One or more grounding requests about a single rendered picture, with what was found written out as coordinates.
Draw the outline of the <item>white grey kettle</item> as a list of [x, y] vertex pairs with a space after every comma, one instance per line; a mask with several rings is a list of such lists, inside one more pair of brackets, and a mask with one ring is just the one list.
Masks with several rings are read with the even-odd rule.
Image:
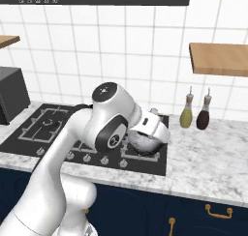
[[[149, 112], [158, 115], [158, 110], [156, 108], [151, 108]], [[136, 149], [140, 154], [144, 153], [154, 153], [160, 149], [164, 144], [160, 140], [153, 138], [151, 136], [146, 136], [143, 133], [128, 130], [128, 139], [130, 144]]]

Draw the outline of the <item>navy cupboard door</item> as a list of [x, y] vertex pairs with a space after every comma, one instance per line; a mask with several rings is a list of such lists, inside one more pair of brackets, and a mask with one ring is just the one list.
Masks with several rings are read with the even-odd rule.
[[30, 177], [30, 172], [0, 168], [0, 223], [22, 196]]
[[87, 218], [98, 236], [169, 236], [169, 205], [162, 195], [96, 185]]

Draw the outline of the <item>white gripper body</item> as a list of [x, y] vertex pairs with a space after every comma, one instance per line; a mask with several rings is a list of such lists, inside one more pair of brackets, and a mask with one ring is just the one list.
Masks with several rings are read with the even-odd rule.
[[151, 136], [162, 143], [167, 143], [170, 138], [170, 132], [160, 117], [149, 111], [144, 111], [141, 114], [139, 122], [131, 128], [131, 131]]

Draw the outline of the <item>yellow-green oil bottle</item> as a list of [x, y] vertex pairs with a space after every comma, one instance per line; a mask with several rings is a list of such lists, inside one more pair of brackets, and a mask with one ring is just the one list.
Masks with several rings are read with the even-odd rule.
[[186, 96], [186, 104], [184, 106], [184, 109], [180, 115], [180, 126], [184, 129], [187, 129], [191, 126], [192, 120], [193, 120], [193, 113], [192, 113], [192, 101], [193, 101], [194, 95], [192, 93], [189, 93]]

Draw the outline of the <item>black hob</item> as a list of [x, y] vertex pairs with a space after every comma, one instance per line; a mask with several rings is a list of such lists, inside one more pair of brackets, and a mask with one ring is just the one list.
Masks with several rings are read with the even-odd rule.
[[[43, 103], [0, 144], [0, 151], [41, 158], [42, 156], [36, 154], [37, 150], [43, 147], [47, 152], [74, 110], [75, 108], [69, 105]], [[157, 153], [144, 153], [140, 155], [129, 143], [128, 135], [125, 135], [121, 144], [109, 154], [98, 153], [82, 142], [77, 141], [70, 150], [75, 154], [75, 157], [70, 161], [66, 160], [66, 162], [165, 176], [167, 150], [168, 145], [165, 144]], [[86, 154], [91, 156], [90, 162], [83, 162], [83, 157]], [[108, 156], [107, 165], [101, 164], [101, 158], [104, 156]], [[128, 162], [126, 168], [119, 166], [122, 160]]]

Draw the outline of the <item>dark red vinegar bottle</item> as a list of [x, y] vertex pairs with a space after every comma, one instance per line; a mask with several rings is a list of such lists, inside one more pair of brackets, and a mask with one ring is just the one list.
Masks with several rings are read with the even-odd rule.
[[203, 106], [197, 118], [197, 128], [205, 130], [209, 124], [209, 105], [211, 101], [210, 93], [204, 96]]

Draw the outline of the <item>wooden wall shelf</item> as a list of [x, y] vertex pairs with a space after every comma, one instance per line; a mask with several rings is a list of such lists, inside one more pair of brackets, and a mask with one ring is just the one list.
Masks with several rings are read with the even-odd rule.
[[0, 35], [0, 49], [20, 41], [19, 36]]
[[248, 77], [248, 44], [189, 43], [194, 74]]

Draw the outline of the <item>black box appliance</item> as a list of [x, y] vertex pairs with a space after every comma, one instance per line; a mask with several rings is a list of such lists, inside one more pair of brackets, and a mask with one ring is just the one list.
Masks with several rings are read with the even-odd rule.
[[9, 125], [29, 104], [21, 68], [0, 67], [0, 125]]

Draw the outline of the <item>navy drawer front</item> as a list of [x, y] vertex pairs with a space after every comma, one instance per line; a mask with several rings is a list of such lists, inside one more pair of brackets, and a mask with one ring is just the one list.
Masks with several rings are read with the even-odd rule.
[[248, 208], [183, 198], [178, 236], [248, 236]]

